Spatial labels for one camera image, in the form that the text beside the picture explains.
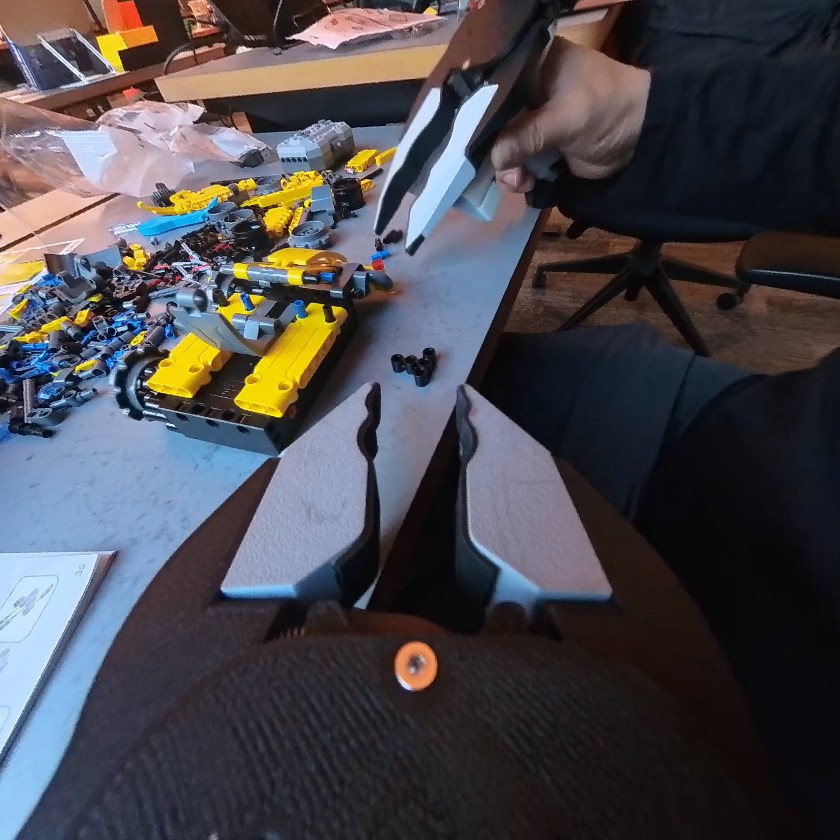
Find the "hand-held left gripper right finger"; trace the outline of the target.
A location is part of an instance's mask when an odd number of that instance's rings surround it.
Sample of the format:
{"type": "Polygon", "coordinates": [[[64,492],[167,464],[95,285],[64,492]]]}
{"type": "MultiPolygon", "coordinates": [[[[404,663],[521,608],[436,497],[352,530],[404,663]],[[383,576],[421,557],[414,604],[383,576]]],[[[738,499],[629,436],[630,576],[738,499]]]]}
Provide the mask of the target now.
{"type": "Polygon", "coordinates": [[[551,453],[458,387],[455,572],[480,607],[607,603],[613,588],[551,453]]]}

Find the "grey motor block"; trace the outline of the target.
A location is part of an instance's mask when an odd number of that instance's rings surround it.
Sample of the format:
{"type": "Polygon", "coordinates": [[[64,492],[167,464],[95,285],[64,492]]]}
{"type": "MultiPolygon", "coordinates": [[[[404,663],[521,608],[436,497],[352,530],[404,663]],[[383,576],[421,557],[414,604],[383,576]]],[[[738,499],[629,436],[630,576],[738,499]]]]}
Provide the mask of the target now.
{"type": "Polygon", "coordinates": [[[342,121],[319,120],[294,132],[276,147],[280,169],[285,174],[331,170],[353,156],[354,135],[342,121]]]}

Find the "instruction booklet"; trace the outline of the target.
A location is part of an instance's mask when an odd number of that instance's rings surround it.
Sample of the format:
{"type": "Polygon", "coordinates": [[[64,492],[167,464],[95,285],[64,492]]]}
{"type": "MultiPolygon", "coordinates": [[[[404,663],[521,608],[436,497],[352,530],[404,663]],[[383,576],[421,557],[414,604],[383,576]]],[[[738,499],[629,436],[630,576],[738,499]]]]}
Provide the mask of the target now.
{"type": "Polygon", "coordinates": [[[1,759],[117,552],[2,553],[1,759]]]}

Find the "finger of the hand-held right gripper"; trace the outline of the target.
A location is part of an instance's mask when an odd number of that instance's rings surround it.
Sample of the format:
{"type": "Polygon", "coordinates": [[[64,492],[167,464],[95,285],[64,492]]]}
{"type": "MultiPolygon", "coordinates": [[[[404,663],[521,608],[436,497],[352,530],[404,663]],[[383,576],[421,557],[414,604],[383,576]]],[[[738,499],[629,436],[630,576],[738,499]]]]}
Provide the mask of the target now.
{"type": "Polygon", "coordinates": [[[443,149],[430,168],[422,191],[407,218],[405,251],[413,256],[438,222],[475,179],[477,165],[467,146],[480,127],[498,91],[498,84],[481,86],[458,108],[443,149]]]}
{"type": "Polygon", "coordinates": [[[438,151],[450,131],[459,105],[459,94],[448,82],[448,73],[430,77],[415,101],[411,118],[395,149],[374,219],[374,233],[382,236],[403,198],[438,151]]]}

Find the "office chair base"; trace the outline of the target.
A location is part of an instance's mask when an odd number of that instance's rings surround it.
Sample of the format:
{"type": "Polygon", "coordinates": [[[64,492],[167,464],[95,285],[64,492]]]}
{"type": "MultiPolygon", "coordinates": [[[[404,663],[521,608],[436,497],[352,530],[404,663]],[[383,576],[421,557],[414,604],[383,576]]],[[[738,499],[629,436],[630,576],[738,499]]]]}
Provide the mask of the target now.
{"type": "Polygon", "coordinates": [[[535,269],[532,288],[544,288],[549,274],[613,273],[613,278],[572,314],[558,328],[559,331],[578,327],[618,296],[624,296],[627,301],[635,301],[640,292],[646,290],[689,347],[699,356],[708,358],[711,352],[671,281],[723,288],[724,292],[717,298],[717,307],[723,311],[737,307],[752,286],[736,277],[700,268],[681,259],[662,256],[661,249],[661,243],[641,239],[631,251],[617,255],[543,263],[535,269]]]}

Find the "black office chair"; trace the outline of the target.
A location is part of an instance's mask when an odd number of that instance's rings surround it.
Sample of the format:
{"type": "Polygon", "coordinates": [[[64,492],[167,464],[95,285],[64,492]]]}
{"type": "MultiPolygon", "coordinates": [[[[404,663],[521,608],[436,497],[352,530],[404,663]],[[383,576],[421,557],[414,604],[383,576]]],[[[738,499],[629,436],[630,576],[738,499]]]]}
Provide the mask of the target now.
{"type": "Polygon", "coordinates": [[[839,237],[763,232],[742,247],[736,277],[751,286],[839,299],[839,237]]]}

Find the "person's dark trousers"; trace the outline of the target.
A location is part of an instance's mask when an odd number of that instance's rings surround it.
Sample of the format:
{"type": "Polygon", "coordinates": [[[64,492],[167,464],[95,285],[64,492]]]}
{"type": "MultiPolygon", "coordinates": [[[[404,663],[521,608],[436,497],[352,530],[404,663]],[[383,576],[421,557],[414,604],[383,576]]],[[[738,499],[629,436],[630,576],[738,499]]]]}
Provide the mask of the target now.
{"type": "Polygon", "coordinates": [[[814,838],[838,838],[838,350],[752,374],[644,323],[507,333],[482,393],[677,574],[784,798],[814,838]]]}

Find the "pile of small brick parts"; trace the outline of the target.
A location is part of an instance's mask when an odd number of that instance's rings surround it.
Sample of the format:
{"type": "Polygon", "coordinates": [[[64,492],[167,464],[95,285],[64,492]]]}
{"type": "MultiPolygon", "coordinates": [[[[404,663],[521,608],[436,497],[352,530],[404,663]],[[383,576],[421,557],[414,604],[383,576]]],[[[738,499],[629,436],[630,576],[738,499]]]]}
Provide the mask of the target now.
{"type": "Polygon", "coordinates": [[[106,388],[121,363],[160,357],[179,337],[175,294],[194,290],[218,242],[201,233],[151,251],[121,239],[116,254],[61,255],[2,315],[2,438],[51,438],[106,388]]]}

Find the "person's right hand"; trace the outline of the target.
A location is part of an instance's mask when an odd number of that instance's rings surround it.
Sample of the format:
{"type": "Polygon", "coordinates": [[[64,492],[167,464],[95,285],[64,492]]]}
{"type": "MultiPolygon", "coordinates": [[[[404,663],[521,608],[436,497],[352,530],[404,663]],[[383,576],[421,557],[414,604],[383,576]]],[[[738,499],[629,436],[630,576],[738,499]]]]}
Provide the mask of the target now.
{"type": "Polygon", "coordinates": [[[556,38],[541,67],[541,105],[500,132],[491,152],[496,180],[510,193],[533,189],[535,155],[559,153],[570,172],[604,180],[630,162],[644,125],[649,70],[556,38]]]}

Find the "yellow storage box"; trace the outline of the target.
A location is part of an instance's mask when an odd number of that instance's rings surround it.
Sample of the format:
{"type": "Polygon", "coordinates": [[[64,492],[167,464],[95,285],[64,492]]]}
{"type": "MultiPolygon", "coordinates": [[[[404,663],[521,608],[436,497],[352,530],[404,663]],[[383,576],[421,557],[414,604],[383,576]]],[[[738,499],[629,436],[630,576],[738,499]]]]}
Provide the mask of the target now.
{"type": "Polygon", "coordinates": [[[157,34],[152,25],[97,36],[99,52],[110,67],[118,73],[125,71],[122,56],[124,51],[157,42],[157,34]]]}

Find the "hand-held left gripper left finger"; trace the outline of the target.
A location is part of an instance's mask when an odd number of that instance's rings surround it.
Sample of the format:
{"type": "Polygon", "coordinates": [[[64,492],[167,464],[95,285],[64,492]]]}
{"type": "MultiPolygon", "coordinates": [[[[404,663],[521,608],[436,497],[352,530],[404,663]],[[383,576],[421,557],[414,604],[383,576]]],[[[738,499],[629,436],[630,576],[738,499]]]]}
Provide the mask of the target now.
{"type": "Polygon", "coordinates": [[[380,385],[365,383],[284,451],[222,595],[353,606],[367,592],[380,559],[381,411],[380,385]]]}

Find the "printed paper sheet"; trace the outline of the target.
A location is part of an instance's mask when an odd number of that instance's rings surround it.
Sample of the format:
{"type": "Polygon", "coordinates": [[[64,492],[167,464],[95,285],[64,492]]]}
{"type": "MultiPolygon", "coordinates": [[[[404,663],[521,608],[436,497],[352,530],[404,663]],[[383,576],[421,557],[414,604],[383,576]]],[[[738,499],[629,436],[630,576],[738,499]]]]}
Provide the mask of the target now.
{"type": "Polygon", "coordinates": [[[300,33],[289,35],[288,39],[312,46],[338,49],[375,39],[423,34],[445,21],[445,17],[436,13],[344,8],[321,17],[300,33]]]}

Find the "person's right forearm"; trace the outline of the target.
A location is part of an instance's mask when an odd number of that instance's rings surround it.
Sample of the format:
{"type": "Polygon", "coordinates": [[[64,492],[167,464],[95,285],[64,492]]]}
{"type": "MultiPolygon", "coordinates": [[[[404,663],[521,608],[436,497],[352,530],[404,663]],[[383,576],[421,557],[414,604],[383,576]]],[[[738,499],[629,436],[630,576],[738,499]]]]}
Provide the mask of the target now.
{"type": "Polygon", "coordinates": [[[650,70],[617,174],[563,174],[560,212],[616,234],[838,235],[838,2],[634,2],[617,54],[650,70]]]}

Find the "blue brick separator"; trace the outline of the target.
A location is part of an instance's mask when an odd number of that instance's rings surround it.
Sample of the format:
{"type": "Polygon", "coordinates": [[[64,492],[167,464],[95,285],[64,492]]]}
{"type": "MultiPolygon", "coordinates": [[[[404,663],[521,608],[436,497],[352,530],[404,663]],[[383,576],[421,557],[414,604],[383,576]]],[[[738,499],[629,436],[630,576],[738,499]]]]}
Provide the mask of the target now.
{"type": "Polygon", "coordinates": [[[139,235],[153,238],[164,234],[187,228],[194,225],[201,225],[207,222],[207,209],[200,209],[191,213],[174,216],[156,216],[147,219],[137,226],[139,235]]]}

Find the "clear plastic bag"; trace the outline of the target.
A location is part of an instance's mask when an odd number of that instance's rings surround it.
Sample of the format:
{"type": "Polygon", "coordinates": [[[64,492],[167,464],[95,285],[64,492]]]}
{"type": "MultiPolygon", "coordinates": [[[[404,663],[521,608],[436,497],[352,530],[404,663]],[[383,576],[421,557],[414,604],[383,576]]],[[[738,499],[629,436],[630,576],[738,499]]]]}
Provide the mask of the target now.
{"type": "Polygon", "coordinates": [[[277,161],[277,149],[250,133],[206,123],[193,103],[140,100],[104,113],[97,124],[126,130],[160,149],[193,161],[225,161],[251,168],[277,161]]]}

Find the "yellow toy brick car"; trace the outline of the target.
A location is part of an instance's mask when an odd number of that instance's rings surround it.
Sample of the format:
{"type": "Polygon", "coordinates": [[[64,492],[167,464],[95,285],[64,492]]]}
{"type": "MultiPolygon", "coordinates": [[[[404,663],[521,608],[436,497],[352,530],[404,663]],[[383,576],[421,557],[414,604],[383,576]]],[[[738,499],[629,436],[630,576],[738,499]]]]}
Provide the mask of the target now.
{"type": "Polygon", "coordinates": [[[297,435],[358,328],[357,301],[393,292],[371,262],[283,248],[226,264],[170,308],[181,338],[144,341],[110,374],[123,414],[205,443],[276,456],[297,435]]]}

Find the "crumpled plastic bag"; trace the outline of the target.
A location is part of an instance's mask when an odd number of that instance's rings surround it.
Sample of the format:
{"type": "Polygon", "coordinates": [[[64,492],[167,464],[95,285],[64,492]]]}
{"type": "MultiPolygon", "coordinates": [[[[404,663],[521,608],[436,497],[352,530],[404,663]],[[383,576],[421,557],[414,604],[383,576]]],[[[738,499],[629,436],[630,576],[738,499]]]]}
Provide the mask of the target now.
{"type": "Polygon", "coordinates": [[[196,171],[188,158],[126,129],[5,98],[1,146],[3,159],[22,165],[56,189],[84,197],[117,193],[145,198],[157,184],[177,187],[196,171]]]}

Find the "wooden edged desk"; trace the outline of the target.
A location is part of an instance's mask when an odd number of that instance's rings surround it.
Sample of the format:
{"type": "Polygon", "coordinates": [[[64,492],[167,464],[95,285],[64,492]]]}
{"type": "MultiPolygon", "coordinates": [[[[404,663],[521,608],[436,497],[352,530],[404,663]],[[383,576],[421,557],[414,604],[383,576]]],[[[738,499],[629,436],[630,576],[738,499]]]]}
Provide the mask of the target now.
{"type": "Polygon", "coordinates": [[[447,16],[422,34],[335,50],[252,49],[178,70],[156,84],[166,102],[201,102],[211,112],[245,112],[271,123],[400,122],[459,24],[457,16],[447,16]]]}

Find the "pile of yellow beams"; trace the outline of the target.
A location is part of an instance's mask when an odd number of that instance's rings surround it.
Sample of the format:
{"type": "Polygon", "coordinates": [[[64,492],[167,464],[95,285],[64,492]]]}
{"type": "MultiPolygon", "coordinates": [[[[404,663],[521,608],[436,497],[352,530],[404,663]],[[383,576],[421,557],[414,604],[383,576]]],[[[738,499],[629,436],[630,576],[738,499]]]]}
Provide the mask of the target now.
{"type": "Polygon", "coordinates": [[[221,224],[223,219],[232,213],[231,210],[224,210],[224,205],[231,203],[234,208],[262,212],[261,219],[269,233],[280,236],[302,223],[304,210],[312,214],[327,214],[334,220],[352,216],[357,210],[342,212],[336,209],[331,183],[345,176],[357,178],[362,183],[365,195],[373,188],[374,183],[370,177],[363,178],[362,174],[369,170],[377,174],[384,163],[393,159],[395,152],[396,147],[384,151],[362,150],[351,157],[349,163],[337,173],[328,170],[303,171],[280,177],[265,176],[238,182],[215,182],[196,191],[174,192],[164,185],[158,185],[153,194],[154,202],[140,202],[138,207],[150,214],[147,219],[183,215],[206,208],[207,223],[221,224]]]}

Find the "black triangular holed connector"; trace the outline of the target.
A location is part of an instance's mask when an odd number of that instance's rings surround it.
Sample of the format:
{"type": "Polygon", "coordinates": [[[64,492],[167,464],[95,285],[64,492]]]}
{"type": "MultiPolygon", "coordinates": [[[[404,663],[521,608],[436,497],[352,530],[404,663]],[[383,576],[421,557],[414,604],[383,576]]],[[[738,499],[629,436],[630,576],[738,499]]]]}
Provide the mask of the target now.
{"type": "Polygon", "coordinates": [[[426,347],[418,356],[395,353],[391,356],[390,362],[395,373],[410,375],[416,386],[423,387],[434,378],[438,366],[438,355],[434,347],[426,347]]]}

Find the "sticker sheet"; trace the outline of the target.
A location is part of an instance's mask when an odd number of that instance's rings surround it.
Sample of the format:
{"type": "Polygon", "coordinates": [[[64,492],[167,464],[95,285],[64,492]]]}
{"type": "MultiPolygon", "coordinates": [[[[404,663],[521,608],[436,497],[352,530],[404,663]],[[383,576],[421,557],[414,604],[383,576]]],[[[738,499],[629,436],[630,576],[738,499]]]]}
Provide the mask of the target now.
{"type": "Polygon", "coordinates": [[[84,238],[68,239],[47,245],[27,245],[1,253],[1,287],[32,280],[46,267],[46,254],[67,255],[78,252],[84,238]]]}

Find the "clear acrylic box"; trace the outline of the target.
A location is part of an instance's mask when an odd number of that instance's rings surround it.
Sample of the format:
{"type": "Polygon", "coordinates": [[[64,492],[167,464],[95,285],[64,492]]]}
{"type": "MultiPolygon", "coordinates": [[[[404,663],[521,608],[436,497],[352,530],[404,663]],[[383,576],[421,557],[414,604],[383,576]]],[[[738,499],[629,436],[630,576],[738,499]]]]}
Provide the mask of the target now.
{"type": "Polygon", "coordinates": [[[24,81],[31,88],[47,91],[91,79],[116,76],[119,71],[90,40],[74,28],[37,33],[35,42],[22,45],[5,36],[24,81]]]}

